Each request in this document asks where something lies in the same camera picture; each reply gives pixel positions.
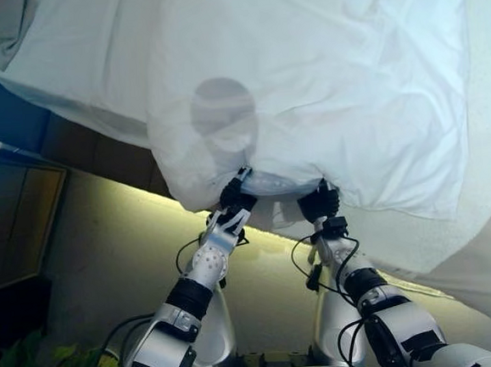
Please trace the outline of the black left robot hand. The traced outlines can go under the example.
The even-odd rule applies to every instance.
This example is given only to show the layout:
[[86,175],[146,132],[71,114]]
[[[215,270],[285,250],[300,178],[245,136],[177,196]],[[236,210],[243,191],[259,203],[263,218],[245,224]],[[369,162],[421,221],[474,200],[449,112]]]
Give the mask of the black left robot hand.
[[220,193],[219,205],[222,209],[232,208],[233,211],[244,209],[251,212],[257,203],[257,198],[243,192],[243,183],[251,174],[252,169],[249,166],[240,168],[237,174],[227,182]]

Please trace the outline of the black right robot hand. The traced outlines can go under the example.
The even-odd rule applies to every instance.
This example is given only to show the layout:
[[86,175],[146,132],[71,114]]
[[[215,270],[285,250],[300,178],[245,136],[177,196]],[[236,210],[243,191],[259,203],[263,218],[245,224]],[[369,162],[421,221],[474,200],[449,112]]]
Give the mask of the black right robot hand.
[[323,178],[318,187],[310,194],[301,197],[297,204],[301,214],[312,224],[322,217],[333,218],[338,213],[339,193],[337,187]]

